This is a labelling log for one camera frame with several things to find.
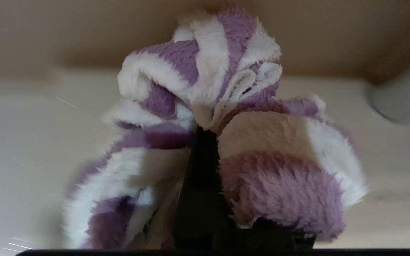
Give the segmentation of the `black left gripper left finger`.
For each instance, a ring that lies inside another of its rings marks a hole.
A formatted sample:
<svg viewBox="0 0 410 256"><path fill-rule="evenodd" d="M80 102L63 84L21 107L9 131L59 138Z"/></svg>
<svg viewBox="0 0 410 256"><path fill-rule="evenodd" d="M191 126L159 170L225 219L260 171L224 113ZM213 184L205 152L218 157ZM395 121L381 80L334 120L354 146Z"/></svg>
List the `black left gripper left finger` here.
<svg viewBox="0 0 410 256"><path fill-rule="evenodd" d="M176 207L177 249L218 249L227 230L215 133L198 127Z"/></svg>

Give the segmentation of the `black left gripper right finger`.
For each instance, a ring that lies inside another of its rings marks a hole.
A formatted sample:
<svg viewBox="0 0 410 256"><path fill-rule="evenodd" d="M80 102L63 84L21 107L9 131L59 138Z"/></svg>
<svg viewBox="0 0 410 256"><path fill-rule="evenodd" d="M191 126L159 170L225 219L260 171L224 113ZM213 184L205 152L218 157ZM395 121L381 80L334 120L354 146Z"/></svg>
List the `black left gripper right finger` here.
<svg viewBox="0 0 410 256"><path fill-rule="evenodd" d="M227 249L312 249L316 235L258 219L251 228L236 228L226 234Z"/></svg>

